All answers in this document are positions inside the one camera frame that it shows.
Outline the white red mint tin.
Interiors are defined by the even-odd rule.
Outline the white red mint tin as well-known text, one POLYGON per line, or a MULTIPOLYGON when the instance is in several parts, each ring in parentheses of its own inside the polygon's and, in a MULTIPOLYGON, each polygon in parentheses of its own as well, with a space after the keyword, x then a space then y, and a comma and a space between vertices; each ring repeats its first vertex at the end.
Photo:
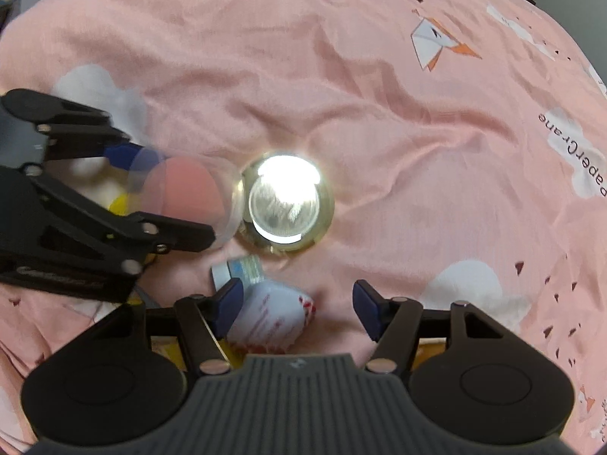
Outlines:
POLYGON ((313 299, 280 281, 266 279, 245 291, 243 307, 227 342, 244 353, 280 355, 297 341, 316 314, 313 299))

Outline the round gold compact mirror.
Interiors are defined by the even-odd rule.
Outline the round gold compact mirror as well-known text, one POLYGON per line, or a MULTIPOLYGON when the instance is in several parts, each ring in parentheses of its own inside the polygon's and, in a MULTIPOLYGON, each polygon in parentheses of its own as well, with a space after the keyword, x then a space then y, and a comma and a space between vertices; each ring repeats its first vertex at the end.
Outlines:
POLYGON ((334 198, 327 178, 308 158, 267 152, 242 172, 241 238, 274 255, 304 251, 328 231, 334 198))

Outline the yellow round container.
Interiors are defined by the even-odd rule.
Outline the yellow round container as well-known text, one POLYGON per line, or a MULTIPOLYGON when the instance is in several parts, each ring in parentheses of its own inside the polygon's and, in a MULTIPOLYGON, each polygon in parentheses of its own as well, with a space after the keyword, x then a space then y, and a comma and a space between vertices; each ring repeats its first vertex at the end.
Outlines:
POLYGON ((127 216, 130 211, 130 196, 127 193, 121 193, 109 204, 108 210, 110 213, 120 217, 127 216))

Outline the white crumpled cloth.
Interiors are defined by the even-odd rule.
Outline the white crumpled cloth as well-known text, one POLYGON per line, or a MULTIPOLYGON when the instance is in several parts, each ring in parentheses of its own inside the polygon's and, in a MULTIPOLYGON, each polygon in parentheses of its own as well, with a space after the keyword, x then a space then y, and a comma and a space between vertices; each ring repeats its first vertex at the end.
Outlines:
POLYGON ((98 213, 108 210, 121 193, 127 193, 127 172, 110 165, 105 157, 52 160, 44 165, 44 189, 56 201, 98 213))

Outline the clear jar with pink sponge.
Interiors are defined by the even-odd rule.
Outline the clear jar with pink sponge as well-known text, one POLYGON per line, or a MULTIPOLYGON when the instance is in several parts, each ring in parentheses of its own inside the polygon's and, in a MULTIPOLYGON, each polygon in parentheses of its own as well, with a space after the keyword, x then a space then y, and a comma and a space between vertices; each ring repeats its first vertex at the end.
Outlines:
POLYGON ((219 157, 168 155, 142 149, 127 175, 127 212, 206 224, 218 249, 234 237, 244 212, 239 170, 219 157))

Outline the pink cloud-print bedsheet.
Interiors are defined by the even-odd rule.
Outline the pink cloud-print bedsheet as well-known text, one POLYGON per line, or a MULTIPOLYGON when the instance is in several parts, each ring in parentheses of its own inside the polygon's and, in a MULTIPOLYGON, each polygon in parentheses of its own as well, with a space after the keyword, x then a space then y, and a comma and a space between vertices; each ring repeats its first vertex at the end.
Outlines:
POLYGON ((265 257, 314 301, 292 353, 370 356, 364 278, 466 300, 562 367, 564 436, 606 441, 606 97, 524 0, 44 0, 1 37, 1 87, 108 111, 159 149, 319 166, 316 245, 265 257))

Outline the small grey cream jar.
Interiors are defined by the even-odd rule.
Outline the small grey cream jar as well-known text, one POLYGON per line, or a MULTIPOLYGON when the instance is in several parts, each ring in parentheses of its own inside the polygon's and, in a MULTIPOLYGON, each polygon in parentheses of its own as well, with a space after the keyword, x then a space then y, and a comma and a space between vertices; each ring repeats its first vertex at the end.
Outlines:
POLYGON ((263 265, 255 255, 227 260, 211 267, 211 277, 216 291, 219 291, 231 279, 238 278, 245 289, 258 284, 266 278, 263 265))

